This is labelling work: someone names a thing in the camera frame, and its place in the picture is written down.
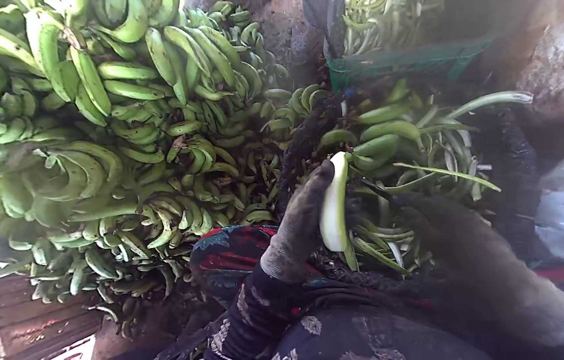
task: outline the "person's arm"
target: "person's arm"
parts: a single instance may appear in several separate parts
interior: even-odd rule
[[[294,194],[278,233],[213,335],[206,360],[255,359],[276,345],[298,305],[306,260],[320,246],[319,216],[334,167],[325,161]]]
[[[441,197],[396,200],[436,261],[488,299],[506,332],[534,347],[564,346],[564,292],[531,271],[478,214]]]

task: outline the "green fruit pile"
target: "green fruit pile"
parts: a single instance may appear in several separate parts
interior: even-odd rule
[[[300,123],[296,118],[307,117],[314,101],[329,95],[322,87],[310,85],[293,93],[264,91],[277,109],[263,127],[271,142],[282,144],[294,137]],[[317,165],[337,153],[331,159],[339,158],[334,162],[336,169],[341,166],[336,174],[343,177],[334,180],[341,184],[338,191],[327,191],[325,206],[332,211],[323,212],[321,222],[342,230],[322,232],[322,237],[328,248],[340,252],[353,271],[364,263],[387,266],[406,275],[432,255],[420,251],[419,240],[387,198],[404,192],[424,192],[470,204],[480,200],[485,190],[500,191],[488,182],[478,156],[472,153],[470,131],[477,129],[456,119],[483,106],[529,104],[533,94],[499,92],[455,108],[436,105],[432,94],[423,101],[409,88],[406,78],[392,88],[374,90],[372,98],[343,106],[344,116],[337,119],[336,128],[322,135],[311,155]],[[300,183],[311,170],[306,162],[302,165]],[[346,188],[354,190],[344,194]],[[346,220],[345,195],[356,198],[359,204],[355,216]]]
[[[252,129],[290,80],[259,27],[229,1],[0,1],[0,276],[97,290],[129,335],[201,235],[274,224],[285,144]]]

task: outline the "dirty glove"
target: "dirty glove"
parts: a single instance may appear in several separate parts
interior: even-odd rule
[[[442,197],[407,193],[395,200],[423,246],[488,299],[504,330],[536,345],[564,345],[564,292],[526,267],[482,217]]]
[[[320,212],[334,171],[333,163],[326,160],[289,201],[278,233],[260,258],[269,276],[289,284],[304,280],[305,262],[320,246]]]

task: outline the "black glove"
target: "black glove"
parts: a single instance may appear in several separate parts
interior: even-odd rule
[[[286,283],[304,280],[304,264],[320,246],[320,213],[334,171],[333,163],[326,160],[289,201],[278,233],[260,258],[260,266],[269,276]]]
[[[395,200],[423,246],[488,299],[504,330],[536,345],[564,345],[564,292],[526,267],[482,217],[442,197]]]

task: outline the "wooden crate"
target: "wooden crate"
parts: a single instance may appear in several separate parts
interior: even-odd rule
[[[0,356],[6,360],[40,360],[94,334],[99,311],[84,308],[100,302],[96,291],[64,304],[32,301],[34,287],[24,276],[0,279]]]

